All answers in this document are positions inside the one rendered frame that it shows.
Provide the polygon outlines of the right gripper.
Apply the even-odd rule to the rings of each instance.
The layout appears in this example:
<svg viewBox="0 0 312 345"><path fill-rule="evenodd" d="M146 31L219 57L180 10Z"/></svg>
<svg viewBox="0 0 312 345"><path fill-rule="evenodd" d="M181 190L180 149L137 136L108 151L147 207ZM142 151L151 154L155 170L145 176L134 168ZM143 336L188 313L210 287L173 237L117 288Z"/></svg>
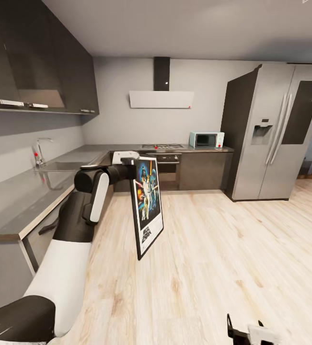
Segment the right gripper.
<svg viewBox="0 0 312 345"><path fill-rule="evenodd" d="M227 329L228 329L228 337L233 338L233 345L251 345L250 341L247 337L247 333L240 332L238 330L233 329L230 314L227 314ZM258 320L260 326L264 326L263 323ZM261 345L273 345L271 342L261 341Z"/></svg>

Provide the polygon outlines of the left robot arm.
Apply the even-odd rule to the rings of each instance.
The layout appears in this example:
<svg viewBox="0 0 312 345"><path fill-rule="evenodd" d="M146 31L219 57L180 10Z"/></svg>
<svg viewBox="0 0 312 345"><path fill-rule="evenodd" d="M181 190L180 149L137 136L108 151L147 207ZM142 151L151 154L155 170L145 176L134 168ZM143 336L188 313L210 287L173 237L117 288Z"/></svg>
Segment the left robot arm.
<svg viewBox="0 0 312 345"><path fill-rule="evenodd" d="M64 337L81 312L95 226L109 185L137 178L133 151L114 153L112 165L81 166L75 190L59 208L49 248L21 299L0 308L0 345L46 345Z"/></svg>

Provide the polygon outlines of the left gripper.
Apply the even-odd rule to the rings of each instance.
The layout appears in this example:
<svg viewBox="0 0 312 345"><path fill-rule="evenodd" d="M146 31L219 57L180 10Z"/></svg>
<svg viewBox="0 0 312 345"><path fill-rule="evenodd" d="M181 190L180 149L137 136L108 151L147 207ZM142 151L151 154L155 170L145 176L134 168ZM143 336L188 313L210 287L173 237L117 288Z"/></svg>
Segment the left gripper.
<svg viewBox="0 0 312 345"><path fill-rule="evenodd" d="M121 164L116 164L116 165L110 165L114 166L114 168L118 172L118 183L128 179L128 180L135 180L137 178L137 169L136 165L121 165Z"/></svg>

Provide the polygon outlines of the poster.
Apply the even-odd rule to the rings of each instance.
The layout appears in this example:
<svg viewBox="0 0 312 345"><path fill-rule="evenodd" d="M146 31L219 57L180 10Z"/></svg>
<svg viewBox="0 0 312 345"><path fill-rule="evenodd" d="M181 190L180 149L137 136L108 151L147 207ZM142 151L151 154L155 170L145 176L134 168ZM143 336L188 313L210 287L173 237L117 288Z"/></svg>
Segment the poster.
<svg viewBox="0 0 312 345"><path fill-rule="evenodd" d="M164 225L157 156L139 156L139 160L127 162L128 165L136 165L137 169L137 178L130 180L130 191L137 256L140 261L163 232Z"/></svg>

